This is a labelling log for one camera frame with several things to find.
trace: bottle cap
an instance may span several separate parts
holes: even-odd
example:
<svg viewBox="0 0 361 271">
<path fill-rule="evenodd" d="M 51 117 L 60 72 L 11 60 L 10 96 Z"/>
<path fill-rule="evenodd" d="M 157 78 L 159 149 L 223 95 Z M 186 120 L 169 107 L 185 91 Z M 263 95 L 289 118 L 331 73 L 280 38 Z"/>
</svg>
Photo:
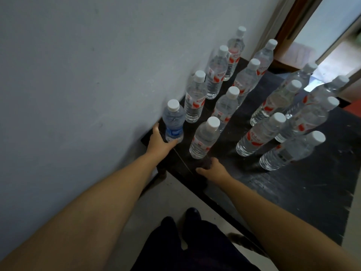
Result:
<svg viewBox="0 0 361 271">
<path fill-rule="evenodd" d="M 318 68 L 316 63 L 310 62 L 306 63 L 306 65 L 302 68 L 302 71 L 306 73 L 313 73 Z"/>
<path fill-rule="evenodd" d="M 205 73 L 202 70 L 197 70 L 196 73 L 194 74 L 194 78 L 193 80 L 196 83 L 204 83 L 204 79 L 205 79 Z"/>
<path fill-rule="evenodd" d="M 228 54 L 228 47 L 226 45 L 221 45 L 218 50 L 218 56 L 226 57 Z"/>
<path fill-rule="evenodd" d="M 269 40 L 269 41 L 267 42 L 266 48 L 269 49 L 269 50 L 274 50 L 274 49 L 276 48 L 277 44 L 278 44 L 278 43 L 277 43 L 276 40 L 271 39 L 271 40 Z"/>
<path fill-rule="evenodd" d="M 260 64 L 261 62 L 258 59 L 251 59 L 247 67 L 252 70 L 257 70 Z"/>
<path fill-rule="evenodd" d="M 332 80 L 331 83 L 333 83 L 335 86 L 342 87 L 345 84 L 347 84 L 350 81 L 349 78 L 347 78 L 344 75 L 339 75 L 335 79 Z"/>
<path fill-rule="evenodd" d="M 206 122 L 206 128 L 208 131 L 214 132 L 218 129 L 220 124 L 221 124 L 221 122 L 219 121 L 219 119 L 217 117 L 209 117 Z"/>
<path fill-rule="evenodd" d="M 284 122 L 286 122 L 286 117 L 279 112 L 274 113 L 270 118 L 270 123 L 274 125 L 282 125 Z"/>
<path fill-rule="evenodd" d="M 340 101 L 335 97 L 327 97 L 327 99 L 324 99 L 322 102 L 320 102 L 321 106 L 328 111 L 334 109 L 339 105 L 339 103 Z"/>
<path fill-rule="evenodd" d="M 179 102 L 175 99 L 168 101 L 168 110 L 170 112 L 176 112 L 179 109 Z"/>
<path fill-rule="evenodd" d="M 299 90 L 301 89 L 301 87 L 302 87 L 302 84 L 301 84 L 300 81 L 298 81 L 298 80 L 292 80 L 292 82 L 290 82 L 290 83 L 287 85 L 286 89 L 287 89 L 288 91 L 291 91 L 291 92 L 296 93 L 297 91 L 299 91 Z"/>
<path fill-rule="evenodd" d="M 231 100 L 237 99 L 238 95 L 239 95 L 239 89 L 238 87 L 235 86 L 231 86 L 230 88 L 228 88 L 226 92 L 226 96 Z"/>
<path fill-rule="evenodd" d="M 320 131 L 312 131 L 311 133 L 306 135 L 306 141 L 311 145 L 320 145 L 324 141 L 326 141 L 325 135 Z"/>
<path fill-rule="evenodd" d="M 244 33 L 246 32 L 246 28 L 241 26 L 241 27 L 238 27 L 237 29 L 237 36 L 238 37 L 243 37 Z"/>
</svg>

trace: water bottle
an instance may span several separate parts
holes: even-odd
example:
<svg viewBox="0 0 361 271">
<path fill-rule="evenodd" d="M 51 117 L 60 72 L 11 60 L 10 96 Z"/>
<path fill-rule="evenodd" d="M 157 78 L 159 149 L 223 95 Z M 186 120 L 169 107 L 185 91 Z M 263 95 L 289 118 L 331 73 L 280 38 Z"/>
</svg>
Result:
<svg viewBox="0 0 361 271">
<path fill-rule="evenodd" d="M 233 113 L 237 110 L 238 94 L 239 89 L 235 86 L 231 86 L 228 88 L 227 93 L 221 96 L 215 104 L 212 116 L 217 117 L 221 122 L 218 128 L 220 133 L 224 130 Z"/>
<path fill-rule="evenodd" d="M 349 78 L 345 76 L 337 76 L 332 82 L 317 86 L 302 101 L 293 105 L 286 113 L 286 118 L 289 119 L 297 114 L 305 105 L 317 104 L 327 97 L 336 97 L 341 91 L 342 87 L 349 82 Z"/>
<path fill-rule="evenodd" d="M 266 170 L 277 170 L 291 162 L 308 157 L 312 154 L 315 146 L 324 141 L 326 141 L 326 137 L 319 131 L 295 137 L 262 155 L 259 164 Z"/>
<path fill-rule="evenodd" d="M 170 142 L 178 139 L 178 143 L 183 141 L 183 124 L 186 113 L 177 100 L 170 100 L 163 111 L 163 121 L 166 126 L 165 139 Z"/>
<path fill-rule="evenodd" d="M 207 76 L 205 78 L 205 84 L 207 86 L 207 99 L 214 99 L 221 89 L 224 75 L 227 72 L 228 47 L 221 45 L 218 50 L 218 54 L 209 62 Z"/>
<path fill-rule="evenodd" d="M 268 118 L 276 112 L 283 112 L 293 103 L 296 93 L 300 90 L 300 81 L 292 80 L 287 86 L 280 86 L 261 104 L 250 118 L 250 124 L 254 126 L 264 118 Z"/>
<path fill-rule="evenodd" d="M 186 89 L 184 111 L 186 112 L 186 121 L 188 123 L 195 123 L 201 117 L 205 95 L 207 95 L 204 78 L 204 71 L 196 71 L 192 83 Z"/>
<path fill-rule="evenodd" d="M 245 27 L 238 27 L 236 36 L 227 42 L 228 46 L 228 69 L 224 76 L 224 81 L 228 81 L 236 69 L 238 61 L 241 57 L 242 51 L 245 48 L 243 42 L 243 35 L 246 32 Z"/>
<path fill-rule="evenodd" d="M 317 67 L 316 63 L 307 63 L 301 70 L 291 73 L 279 88 L 286 87 L 292 80 L 297 80 L 302 84 L 301 89 L 304 89 L 310 83 L 310 77 Z"/>
<path fill-rule="evenodd" d="M 259 60 L 251 59 L 248 66 L 239 72 L 234 80 L 233 86 L 239 89 L 237 98 L 238 107 L 241 106 L 248 93 L 250 93 L 258 84 L 257 69 L 259 68 L 259 64 Z"/>
<path fill-rule="evenodd" d="M 197 128 L 194 134 L 189 152 L 194 159 L 202 159 L 207 155 L 210 148 L 215 144 L 219 135 L 220 121 L 216 117 L 209 117 L 208 120 Z"/>
<path fill-rule="evenodd" d="M 262 120 L 247 132 L 237 143 L 236 151 L 241 156 L 249 156 L 256 152 L 262 145 L 272 140 L 286 121 L 282 113 L 274 113 L 271 117 Z"/>
<path fill-rule="evenodd" d="M 277 41 L 271 39 L 267 42 L 266 46 L 258 51 L 254 58 L 258 59 L 261 64 L 259 69 L 257 70 L 258 80 L 262 78 L 262 76 L 266 73 L 266 70 L 269 68 L 271 63 L 273 62 L 273 50 L 277 46 Z"/>
<path fill-rule="evenodd" d="M 276 140 L 282 143 L 323 124 L 327 121 L 328 112 L 338 106 L 339 103 L 335 97 L 327 97 L 318 104 L 306 105 L 299 113 L 287 120 L 276 136 Z"/>
</svg>

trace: scratched tabletop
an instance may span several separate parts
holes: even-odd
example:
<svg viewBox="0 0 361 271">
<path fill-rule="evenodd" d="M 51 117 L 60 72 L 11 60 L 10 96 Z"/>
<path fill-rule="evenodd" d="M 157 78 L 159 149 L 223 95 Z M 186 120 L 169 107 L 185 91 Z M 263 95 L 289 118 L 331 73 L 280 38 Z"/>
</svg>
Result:
<svg viewBox="0 0 361 271">
<path fill-rule="evenodd" d="M 361 166 L 360 118 L 337 107 L 330 112 L 324 124 L 314 129 L 323 132 L 326 141 L 317 146 L 311 156 L 276 171 L 265 171 L 258 164 L 259 158 L 279 144 L 276 140 L 273 139 L 249 157 L 239 156 L 235 147 L 251 128 L 250 117 L 253 112 L 283 81 L 266 72 L 232 116 L 208 155 L 202 160 L 191 157 L 189 147 L 197 127 L 210 117 L 218 98 L 232 86 L 236 74 L 246 65 L 246 60 L 240 60 L 236 72 L 229 81 L 223 83 L 219 95 L 214 100 L 206 100 L 201 118 L 196 123 L 184 123 L 182 143 L 170 152 L 160 166 L 256 245 L 259 242 L 228 197 L 195 172 L 197 167 L 209 167 L 210 157 L 217 157 L 238 181 L 341 244 Z M 296 96 L 295 102 L 305 95 L 307 92 L 302 91 Z M 162 121 L 160 132 L 165 133 Z M 149 142 L 150 134 L 142 139 L 145 145 Z"/>
</svg>

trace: dark table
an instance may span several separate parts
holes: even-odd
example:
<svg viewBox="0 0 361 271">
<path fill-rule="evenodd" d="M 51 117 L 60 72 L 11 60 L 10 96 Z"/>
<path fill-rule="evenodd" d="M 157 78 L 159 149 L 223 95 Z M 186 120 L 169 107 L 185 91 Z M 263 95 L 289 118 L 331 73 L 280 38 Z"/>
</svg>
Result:
<svg viewBox="0 0 361 271">
<path fill-rule="evenodd" d="M 240 60 L 236 72 L 223 83 L 219 95 L 214 100 L 206 100 L 201 118 L 196 123 L 184 123 L 182 143 L 160 163 L 159 170 L 166 169 L 246 238 L 261 247 L 228 197 L 195 172 L 197 167 L 208 167 L 210 157 L 217 157 L 235 179 L 341 244 L 361 166 L 360 118 L 337 107 L 330 112 L 326 123 L 315 128 L 325 134 L 326 141 L 311 156 L 276 171 L 265 171 L 258 166 L 259 157 L 278 145 L 276 140 L 249 157 L 239 156 L 235 146 L 251 128 L 253 112 L 283 81 L 266 72 L 232 116 L 208 155 L 201 160 L 191 157 L 189 147 L 197 127 L 211 116 L 218 98 L 232 86 L 235 76 L 247 63 Z M 295 101 L 306 94 L 303 90 Z M 165 133 L 162 120 L 159 129 Z M 145 145 L 148 145 L 150 135 L 151 131 L 143 137 Z"/>
</svg>

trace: forearm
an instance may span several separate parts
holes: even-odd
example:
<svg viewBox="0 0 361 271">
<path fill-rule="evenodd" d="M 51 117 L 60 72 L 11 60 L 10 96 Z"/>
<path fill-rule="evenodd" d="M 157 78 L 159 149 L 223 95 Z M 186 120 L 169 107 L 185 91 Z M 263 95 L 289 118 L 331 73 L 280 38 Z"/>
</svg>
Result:
<svg viewBox="0 0 361 271">
<path fill-rule="evenodd" d="M 145 154 L 89 188 L 6 257 L 0 269 L 102 269 L 157 162 Z"/>
<path fill-rule="evenodd" d="M 231 178 L 219 182 L 279 270 L 358 270 L 336 243 Z"/>
</svg>

